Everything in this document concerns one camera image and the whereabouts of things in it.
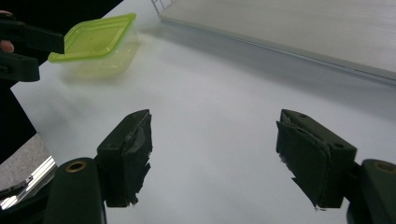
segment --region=white table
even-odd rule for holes
[[[150,109],[151,170],[136,207],[108,223],[347,223],[316,211],[276,154],[280,110],[316,119],[358,148],[356,161],[396,162],[396,88],[289,55],[160,22],[150,1],[135,12],[140,47],[110,80],[68,78],[59,64],[13,88],[58,165],[96,155],[128,114]]]

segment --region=green plastic container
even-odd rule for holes
[[[64,37],[64,54],[52,52],[51,63],[64,65],[80,77],[107,77],[123,73],[134,57],[136,15],[84,21]]]

